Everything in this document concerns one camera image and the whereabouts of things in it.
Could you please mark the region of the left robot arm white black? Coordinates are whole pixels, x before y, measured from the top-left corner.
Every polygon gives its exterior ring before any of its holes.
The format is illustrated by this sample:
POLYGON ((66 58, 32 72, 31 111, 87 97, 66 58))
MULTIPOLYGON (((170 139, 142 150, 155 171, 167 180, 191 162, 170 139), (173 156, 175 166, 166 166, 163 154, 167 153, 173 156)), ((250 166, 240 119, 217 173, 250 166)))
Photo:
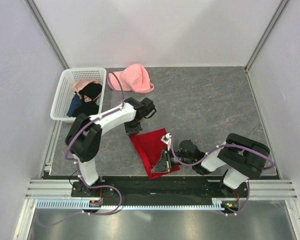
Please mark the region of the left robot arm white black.
POLYGON ((94 197, 100 191, 96 155, 102 136, 120 125, 124 125, 125 133, 129 137, 137 135, 143 130, 142 120, 152 118, 156 112, 151 99, 146 97, 138 101, 130 97, 101 114, 88 116, 81 113, 75 118, 65 138, 65 159, 74 161, 85 194, 94 197))

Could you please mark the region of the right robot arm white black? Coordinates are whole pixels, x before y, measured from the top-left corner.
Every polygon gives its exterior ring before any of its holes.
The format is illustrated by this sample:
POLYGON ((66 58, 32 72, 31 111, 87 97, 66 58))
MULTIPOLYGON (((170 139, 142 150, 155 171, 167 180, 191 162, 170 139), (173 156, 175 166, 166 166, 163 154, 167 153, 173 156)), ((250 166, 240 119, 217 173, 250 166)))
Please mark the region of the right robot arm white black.
POLYGON ((225 197, 232 196, 242 183, 257 180, 264 170, 275 167, 266 145, 235 133, 229 134, 221 145, 208 152, 199 150, 190 139, 181 141, 179 150, 175 151, 173 140, 171 133, 162 136, 166 148, 150 172, 168 174, 178 166, 188 166, 204 176, 228 166, 219 184, 219 191, 225 197))

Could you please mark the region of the red cloth napkin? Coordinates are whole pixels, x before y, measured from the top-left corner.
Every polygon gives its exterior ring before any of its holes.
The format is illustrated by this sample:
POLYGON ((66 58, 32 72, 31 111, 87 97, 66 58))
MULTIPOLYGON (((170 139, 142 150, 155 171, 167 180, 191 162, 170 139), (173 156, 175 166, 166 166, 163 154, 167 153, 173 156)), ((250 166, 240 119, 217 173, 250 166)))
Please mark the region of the red cloth napkin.
POLYGON ((138 153, 145 172, 150 180, 159 178, 167 173, 152 173, 151 170, 158 163, 162 156, 162 150, 167 148, 167 145, 161 141, 161 138, 166 135, 166 129, 161 128, 144 134, 130 136, 136 152, 138 153))

